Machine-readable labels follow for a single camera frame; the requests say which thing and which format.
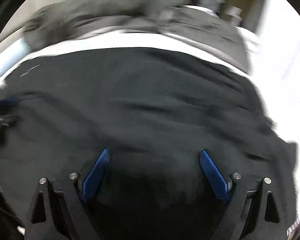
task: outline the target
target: blue textured pad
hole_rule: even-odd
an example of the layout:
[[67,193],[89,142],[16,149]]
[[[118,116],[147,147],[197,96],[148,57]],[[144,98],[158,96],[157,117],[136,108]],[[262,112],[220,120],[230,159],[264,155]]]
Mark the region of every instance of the blue textured pad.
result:
[[200,153],[199,160],[201,168],[206,175],[217,199],[227,203],[230,199],[227,182],[222,177],[221,173],[218,171],[217,167],[205,150]]
[[17,104],[18,104],[18,101],[14,100],[12,98],[0,100],[0,108],[1,107],[11,107],[11,106],[15,106]]
[[110,153],[104,149],[82,184],[81,199],[86,202],[96,194],[110,163]]

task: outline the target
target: white surface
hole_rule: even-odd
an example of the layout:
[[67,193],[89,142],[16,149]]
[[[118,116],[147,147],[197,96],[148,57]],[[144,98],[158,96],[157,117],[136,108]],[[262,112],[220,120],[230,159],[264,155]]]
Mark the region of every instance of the white surface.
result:
[[282,83],[286,96],[300,102],[300,16],[287,0],[266,0],[260,22],[253,74]]
[[243,39],[243,43],[246,47],[246,50],[252,53],[257,53],[259,50],[259,38],[257,35],[252,33],[251,31],[242,28],[242,27],[236,27],[238,30],[238,33]]
[[218,15],[214,11],[212,11],[208,8],[205,8],[205,7],[200,7],[200,6],[195,6],[195,5],[185,5],[185,6],[188,7],[188,8],[197,9],[199,11],[205,12],[207,14],[210,14],[210,15],[214,16],[214,17],[218,17]]
[[0,76],[2,76],[11,66],[23,59],[30,53],[31,49],[23,38],[15,41],[3,52],[0,53]]
[[228,14],[228,15],[237,15],[237,16],[239,16],[241,11],[242,10],[238,7],[229,6],[225,13]]
[[25,231],[26,231],[26,230],[25,230],[24,228],[18,226],[17,229],[18,229],[18,231],[19,231],[21,234],[25,235]]

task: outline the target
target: black bracket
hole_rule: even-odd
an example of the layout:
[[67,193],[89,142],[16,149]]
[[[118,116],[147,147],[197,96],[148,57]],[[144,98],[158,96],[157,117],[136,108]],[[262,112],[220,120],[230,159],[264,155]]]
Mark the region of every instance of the black bracket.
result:
[[285,239],[286,224],[275,183],[228,171],[211,156],[204,149],[199,161],[216,198],[225,205],[210,240]]
[[25,240],[98,240],[97,228],[80,200],[80,175],[64,180],[40,179],[31,201]]

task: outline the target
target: silver bolt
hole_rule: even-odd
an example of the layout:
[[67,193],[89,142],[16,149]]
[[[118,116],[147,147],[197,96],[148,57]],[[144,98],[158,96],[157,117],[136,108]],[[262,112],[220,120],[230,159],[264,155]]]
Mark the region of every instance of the silver bolt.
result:
[[40,184],[45,184],[45,183],[46,183],[46,181],[47,181],[47,179],[46,179],[46,178],[41,178],[41,179],[39,180],[39,183],[40,183]]
[[77,177],[78,177],[78,173],[76,173],[76,172],[70,173],[70,175],[69,175],[70,179],[76,179]]
[[271,179],[269,179],[269,178],[264,178],[264,181],[265,181],[266,184],[270,184],[271,183]]
[[241,179],[241,174],[234,172],[234,173],[232,173],[232,177],[234,177],[234,179]]

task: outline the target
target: white wall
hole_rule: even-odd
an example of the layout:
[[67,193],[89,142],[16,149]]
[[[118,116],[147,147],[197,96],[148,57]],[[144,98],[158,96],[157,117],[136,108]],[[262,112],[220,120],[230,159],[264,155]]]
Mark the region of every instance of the white wall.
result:
[[266,0],[253,55],[253,76],[300,102],[300,16],[287,0]]

